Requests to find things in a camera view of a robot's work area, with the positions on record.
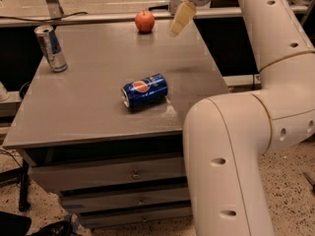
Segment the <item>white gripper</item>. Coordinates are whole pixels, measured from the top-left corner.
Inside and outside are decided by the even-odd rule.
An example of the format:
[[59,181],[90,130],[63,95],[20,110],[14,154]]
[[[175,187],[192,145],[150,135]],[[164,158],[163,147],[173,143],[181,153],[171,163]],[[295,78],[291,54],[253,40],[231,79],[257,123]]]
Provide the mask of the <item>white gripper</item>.
[[170,35],[178,36],[196,15],[196,6],[205,6],[211,0],[187,0],[183,1],[176,10],[170,25]]

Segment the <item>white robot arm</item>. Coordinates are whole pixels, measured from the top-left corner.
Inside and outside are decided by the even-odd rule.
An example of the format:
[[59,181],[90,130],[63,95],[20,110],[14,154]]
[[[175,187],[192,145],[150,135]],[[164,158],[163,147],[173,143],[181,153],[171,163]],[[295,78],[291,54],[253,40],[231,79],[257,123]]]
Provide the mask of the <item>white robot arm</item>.
[[258,158],[314,133],[315,50],[286,0],[238,0],[261,87],[188,111],[183,148],[197,236],[274,236]]

